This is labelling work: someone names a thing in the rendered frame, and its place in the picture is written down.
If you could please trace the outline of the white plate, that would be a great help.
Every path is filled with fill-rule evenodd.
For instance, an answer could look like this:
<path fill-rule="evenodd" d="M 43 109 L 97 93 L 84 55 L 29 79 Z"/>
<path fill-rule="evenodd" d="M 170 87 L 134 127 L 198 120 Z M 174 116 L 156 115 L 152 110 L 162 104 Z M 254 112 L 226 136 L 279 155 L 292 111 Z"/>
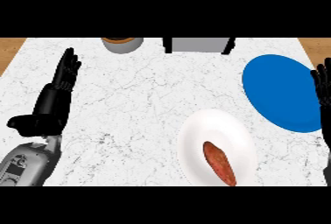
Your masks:
<path fill-rule="evenodd" d="M 226 186 L 202 153 L 205 142 L 211 142 L 227 157 L 236 185 L 254 186 L 254 141 L 244 124 L 219 109 L 202 109 L 186 119 L 177 136 L 177 158 L 186 179 L 195 186 Z"/>

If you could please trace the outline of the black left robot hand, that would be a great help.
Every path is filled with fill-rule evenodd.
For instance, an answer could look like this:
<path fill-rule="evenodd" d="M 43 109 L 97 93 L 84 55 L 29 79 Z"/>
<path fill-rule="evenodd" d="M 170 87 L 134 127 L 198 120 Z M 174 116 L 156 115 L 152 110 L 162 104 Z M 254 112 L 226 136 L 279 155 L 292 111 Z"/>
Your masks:
<path fill-rule="evenodd" d="M 18 115 L 7 121 L 22 137 L 56 136 L 68 123 L 71 92 L 75 86 L 81 62 L 69 47 L 56 65 L 53 80 L 43 87 L 31 115 Z"/>

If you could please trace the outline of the grey appliance with black legs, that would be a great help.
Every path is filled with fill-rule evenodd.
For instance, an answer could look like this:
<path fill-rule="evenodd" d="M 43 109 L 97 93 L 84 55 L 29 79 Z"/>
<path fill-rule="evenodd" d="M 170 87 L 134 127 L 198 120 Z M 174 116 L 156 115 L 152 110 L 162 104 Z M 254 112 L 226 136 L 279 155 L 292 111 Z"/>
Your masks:
<path fill-rule="evenodd" d="M 227 55 L 235 47 L 235 38 L 164 38 L 165 53 L 195 52 Z"/>

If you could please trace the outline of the grey pot with wooden rim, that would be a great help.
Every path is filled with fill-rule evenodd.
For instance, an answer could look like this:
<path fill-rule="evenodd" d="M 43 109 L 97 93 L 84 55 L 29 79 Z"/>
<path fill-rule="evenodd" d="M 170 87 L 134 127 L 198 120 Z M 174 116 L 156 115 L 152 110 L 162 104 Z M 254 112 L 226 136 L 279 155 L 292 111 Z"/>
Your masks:
<path fill-rule="evenodd" d="M 102 38 L 102 43 L 112 53 L 131 53 L 142 45 L 143 38 Z"/>

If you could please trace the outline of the reddish brown sweet potato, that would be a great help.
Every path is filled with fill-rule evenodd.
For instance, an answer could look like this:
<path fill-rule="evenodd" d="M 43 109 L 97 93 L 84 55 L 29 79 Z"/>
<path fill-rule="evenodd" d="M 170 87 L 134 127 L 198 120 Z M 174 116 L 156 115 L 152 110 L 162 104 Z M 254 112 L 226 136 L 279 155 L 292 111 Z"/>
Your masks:
<path fill-rule="evenodd" d="M 221 182 L 227 186 L 236 186 L 233 169 L 221 149 L 217 148 L 211 142 L 205 142 L 202 144 L 202 153 L 205 156 L 207 163 Z"/>

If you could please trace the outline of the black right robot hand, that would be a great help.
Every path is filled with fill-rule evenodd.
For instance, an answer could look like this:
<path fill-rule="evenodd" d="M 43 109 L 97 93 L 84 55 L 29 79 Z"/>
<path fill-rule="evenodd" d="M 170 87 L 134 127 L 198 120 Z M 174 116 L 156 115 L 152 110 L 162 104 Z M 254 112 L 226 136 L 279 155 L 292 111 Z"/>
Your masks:
<path fill-rule="evenodd" d="M 310 71 L 315 80 L 315 92 L 320 108 L 320 124 L 325 144 L 331 152 L 331 58 Z"/>

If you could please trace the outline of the blue plate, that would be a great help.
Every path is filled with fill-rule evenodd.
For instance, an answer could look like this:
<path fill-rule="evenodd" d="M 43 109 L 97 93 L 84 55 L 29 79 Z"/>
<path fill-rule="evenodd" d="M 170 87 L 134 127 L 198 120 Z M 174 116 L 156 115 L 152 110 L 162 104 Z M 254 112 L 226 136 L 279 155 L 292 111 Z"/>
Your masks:
<path fill-rule="evenodd" d="M 320 112 L 310 69 L 276 54 L 255 57 L 242 70 L 242 88 L 254 109 L 285 130 L 320 129 Z"/>

